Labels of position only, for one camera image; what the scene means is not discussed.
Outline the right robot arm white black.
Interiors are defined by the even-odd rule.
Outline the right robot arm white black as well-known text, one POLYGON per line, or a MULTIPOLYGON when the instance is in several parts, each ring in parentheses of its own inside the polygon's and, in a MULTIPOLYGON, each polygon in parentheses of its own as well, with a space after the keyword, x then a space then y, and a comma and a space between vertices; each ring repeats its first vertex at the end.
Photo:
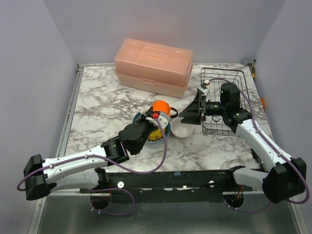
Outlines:
POLYGON ((293 158, 265 134, 255 121, 254 110, 241 107, 240 98, 245 94, 236 84, 223 83, 217 102, 206 98, 208 90, 208 83, 198 87, 194 100, 179 114, 182 123, 201 125, 207 116, 221 116, 225 125, 246 141, 267 169, 267 172, 236 169, 233 172, 236 184, 262 191, 275 204, 302 193, 306 193, 306 197, 301 203, 307 202, 310 190, 305 161, 293 158))

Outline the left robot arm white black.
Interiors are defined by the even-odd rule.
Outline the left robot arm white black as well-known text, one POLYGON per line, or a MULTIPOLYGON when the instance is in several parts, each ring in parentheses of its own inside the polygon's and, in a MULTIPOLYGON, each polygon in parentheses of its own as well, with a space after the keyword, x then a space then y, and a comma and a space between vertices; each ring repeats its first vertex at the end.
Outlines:
POLYGON ((20 182, 25 187, 18 185, 17 190, 25 192, 28 201, 44 198, 58 190, 97 190, 105 183, 103 168, 116 165, 124 169, 122 163, 128 161, 129 156, 141 152, 153 131, 163 133, 170 120, 170 114, 149 109, 121 130, 118 136, 85 152, 60 158, 31 156, 20 182))

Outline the large teal rimmed plate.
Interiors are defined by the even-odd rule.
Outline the large teal rimmed plate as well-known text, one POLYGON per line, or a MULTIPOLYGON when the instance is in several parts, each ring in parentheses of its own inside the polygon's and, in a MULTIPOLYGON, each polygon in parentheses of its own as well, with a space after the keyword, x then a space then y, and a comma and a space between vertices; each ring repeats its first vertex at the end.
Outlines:
MULTIPOLYGON (((141 112, 138 112, 134 116, 134 118, 133 118, 133 123, 136 123, 136 121, 140 118, 140 116, 141 116, 141 112)), ((171 125, 170 125, 170 123, 164 129, 164 133, 165 133, 165 138, 167 139, 169 137, 170 133, 171 133, 171 125)), ((148 141, 148 139, 147 139, 146 144, 147 145, 157 145, 157 144, 163 143, 163 141, 164 141, 164 139, 158 140, 158 141, 148 141)))

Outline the small yellow patterned plate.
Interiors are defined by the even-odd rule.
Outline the small yellow patterned plate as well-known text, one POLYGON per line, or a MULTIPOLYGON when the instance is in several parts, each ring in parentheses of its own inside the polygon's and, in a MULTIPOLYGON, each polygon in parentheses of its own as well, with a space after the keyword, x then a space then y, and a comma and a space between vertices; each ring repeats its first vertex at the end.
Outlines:
POLYGON ((148 141, 158 141, 163 139, 163 134, 160 129, 157 129, 148 136, 148 141))

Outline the orange mug black handle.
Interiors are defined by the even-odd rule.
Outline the orange mug black handle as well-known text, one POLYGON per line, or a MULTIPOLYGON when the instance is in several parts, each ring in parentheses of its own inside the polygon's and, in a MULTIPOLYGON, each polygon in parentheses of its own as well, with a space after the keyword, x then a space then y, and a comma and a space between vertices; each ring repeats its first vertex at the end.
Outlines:
POLYGON ((153 112, 164 112, 170 118, 178 117, 178 111, 174 107, 171 107, 167 102, 157 100, 152 104, 153 112))

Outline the white floral bowl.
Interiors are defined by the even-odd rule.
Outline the white floral bowl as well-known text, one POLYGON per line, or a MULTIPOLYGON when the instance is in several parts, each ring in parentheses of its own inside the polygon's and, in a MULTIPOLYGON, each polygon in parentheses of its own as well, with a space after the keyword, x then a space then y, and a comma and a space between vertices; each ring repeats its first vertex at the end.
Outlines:
POLYGON ((176 118, 171 122, 171 132, 177 138, 187 138, 193 132, 193 126, 182 123, 183 118, 176 118))

